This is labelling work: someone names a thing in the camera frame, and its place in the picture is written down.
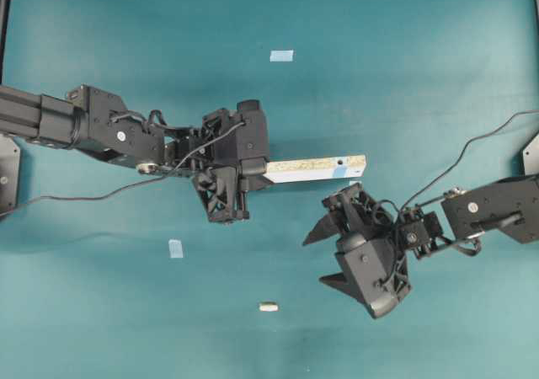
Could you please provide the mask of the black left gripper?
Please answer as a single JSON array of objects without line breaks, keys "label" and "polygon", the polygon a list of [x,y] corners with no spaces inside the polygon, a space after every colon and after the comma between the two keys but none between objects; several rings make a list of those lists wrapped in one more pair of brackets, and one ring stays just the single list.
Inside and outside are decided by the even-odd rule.
[{"label": "black left gripper", "polygon": [[263,190],[270,181],[263,174],[241,173],[247,156],[239,146],[242,127],[249,125],[250,108],[234,113],[219,109],[190,127],[186,136],[194,153],[186,166],[194,173],[193,186],[210,222],[232,223],[249,219],[244,192]]}]

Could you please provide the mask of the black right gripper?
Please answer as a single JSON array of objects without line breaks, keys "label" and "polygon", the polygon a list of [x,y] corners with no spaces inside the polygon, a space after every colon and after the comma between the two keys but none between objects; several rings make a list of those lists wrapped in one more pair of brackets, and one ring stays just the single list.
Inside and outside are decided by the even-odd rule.
[{"label": "black right gripper", "polygon": [[[323,199],[322,204],[328,214],[307,234],[303,245],[323,241],[336,234],[340,239],[348,232],[358,232],[367,240],[385,238],[396,250],[398,260],[407,261],[405,251],[398,243],[392,215],[380,201],[366,193],[362,184],[345,187]],[[342,272],[322,276],[319,281],[347,296],[357,297],[358,291]]]}]

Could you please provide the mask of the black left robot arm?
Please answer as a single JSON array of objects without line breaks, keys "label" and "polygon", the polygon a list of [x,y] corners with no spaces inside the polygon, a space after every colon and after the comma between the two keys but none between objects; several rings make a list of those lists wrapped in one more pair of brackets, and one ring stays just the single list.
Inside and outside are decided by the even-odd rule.
[{"label": "black left robot arm", "polygon": [[257,99],[218,109],[199,127],[167,125],[154,110],[127,109],[118,95],[82,85],[65,99],[1,88],[1,131],[151,175],[191,179],[210,222],[249,217],[247,194],[273,183],[266,116]]}]

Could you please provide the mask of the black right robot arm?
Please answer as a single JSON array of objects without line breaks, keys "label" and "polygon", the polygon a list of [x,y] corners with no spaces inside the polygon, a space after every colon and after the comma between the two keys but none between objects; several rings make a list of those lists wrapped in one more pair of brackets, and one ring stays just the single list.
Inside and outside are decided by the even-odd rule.
[{"label": "black right robot arm", "polygon": [[390,312],[412,289],[407,254],[417,259],[454,248],[473,257],[480,237],[498,230],[518,243],[538,239],[538,177],[525,175],[471,190],[452,189],[437,197],[454,234],[448,238],[435,212],[422,205],[393,216],[384,200],[375,200],[362,184],[353,184],[323,200],[327,213],[304,244],[338,236],[340,271],[321,277],[324,285],[362,304],[373,318]]}]

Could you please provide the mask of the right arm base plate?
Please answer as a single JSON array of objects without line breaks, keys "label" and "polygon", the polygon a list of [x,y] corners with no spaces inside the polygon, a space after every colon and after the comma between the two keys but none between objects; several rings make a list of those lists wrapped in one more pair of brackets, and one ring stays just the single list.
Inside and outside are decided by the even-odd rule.
[{"label": "right arm base plate", "polygon": [[536,134],[522,150],[522,162],[526,175],[539,173],[539,134]]}]

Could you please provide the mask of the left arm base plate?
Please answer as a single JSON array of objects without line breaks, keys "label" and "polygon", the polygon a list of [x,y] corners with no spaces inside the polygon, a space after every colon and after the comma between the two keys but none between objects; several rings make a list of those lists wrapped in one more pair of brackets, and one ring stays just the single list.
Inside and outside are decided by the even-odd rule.
[{"label": "left arm base plate", "polygon": [[13,138],[0,138],[1,219],[18,204],[21,150]]}]

